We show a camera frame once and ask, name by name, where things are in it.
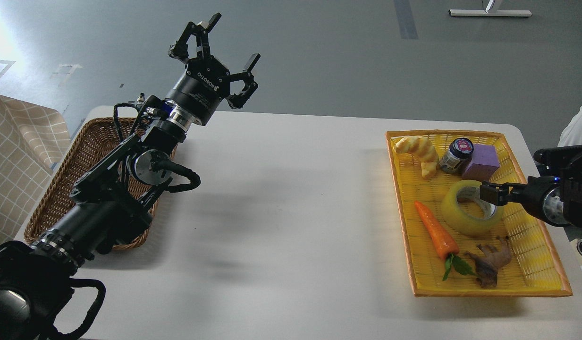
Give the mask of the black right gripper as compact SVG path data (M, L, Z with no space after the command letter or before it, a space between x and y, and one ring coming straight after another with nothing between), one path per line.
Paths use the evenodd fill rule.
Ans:
M560 179L555 176L530 176L526 184L482 182L479 196L498 207L521 204L529 215L544 222L563 222Z

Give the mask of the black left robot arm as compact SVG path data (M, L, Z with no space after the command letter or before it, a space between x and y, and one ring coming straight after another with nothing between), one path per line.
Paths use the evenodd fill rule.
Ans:
M172 161L191 125L204 126L222 100L242 108L258 89L250 56L231 73L213 54L208 22L189 22L168 54L185 70L164 99L140 95L113 107L119 144L74 183L74 206L29 245L0 246L0 340L77 340L92 326L105 296L103 282L75 274L94 254L107 254L146 231L163 192L197 188L197 173Z

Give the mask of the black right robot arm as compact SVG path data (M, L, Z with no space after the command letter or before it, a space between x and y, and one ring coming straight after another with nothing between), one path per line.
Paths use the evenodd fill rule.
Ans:
M539 149L533 158L546 167L545 176L529 176L525 184L483 181L480 198L495 206L519 203L552 226L582 228L582 145ZM576 250L582 256L582 239Z

